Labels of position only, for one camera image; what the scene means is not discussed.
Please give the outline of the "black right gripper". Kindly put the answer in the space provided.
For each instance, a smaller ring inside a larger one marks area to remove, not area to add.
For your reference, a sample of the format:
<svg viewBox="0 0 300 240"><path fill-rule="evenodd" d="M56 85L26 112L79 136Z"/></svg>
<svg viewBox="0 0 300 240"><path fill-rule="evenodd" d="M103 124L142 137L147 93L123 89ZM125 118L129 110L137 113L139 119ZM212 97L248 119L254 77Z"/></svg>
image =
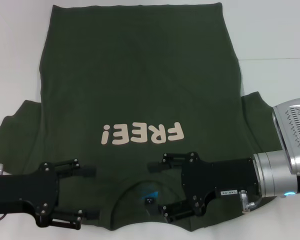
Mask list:
<svg viewBox="0 0 300 240"><path fill-rule="evenodd" d="M187 200L157 204L149 200L149 215L160 215L167 223L192 216L201 217L214 199L240 199L244 213L256 208L261 201L260 184L252 158L205 162L194 152L164 153L160 161L149 162L149 173L180 169L181 184Z"/></svg>

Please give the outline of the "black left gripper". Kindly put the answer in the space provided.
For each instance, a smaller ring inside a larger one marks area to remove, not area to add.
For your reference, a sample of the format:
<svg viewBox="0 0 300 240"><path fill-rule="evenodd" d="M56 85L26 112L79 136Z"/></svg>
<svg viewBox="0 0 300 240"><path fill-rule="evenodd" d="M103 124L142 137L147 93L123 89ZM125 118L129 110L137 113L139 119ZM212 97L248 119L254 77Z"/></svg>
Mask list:
<svg viewBox="0 0 300 240"><path fill-rule="evenodd" d="M96 167L81 165L77 158L42 163L29 174L0 175L0 215L26 213L38 227L80 230L83 220L98 220L97 210L54 210L59 197L58 177L95 177Z"/></svg>

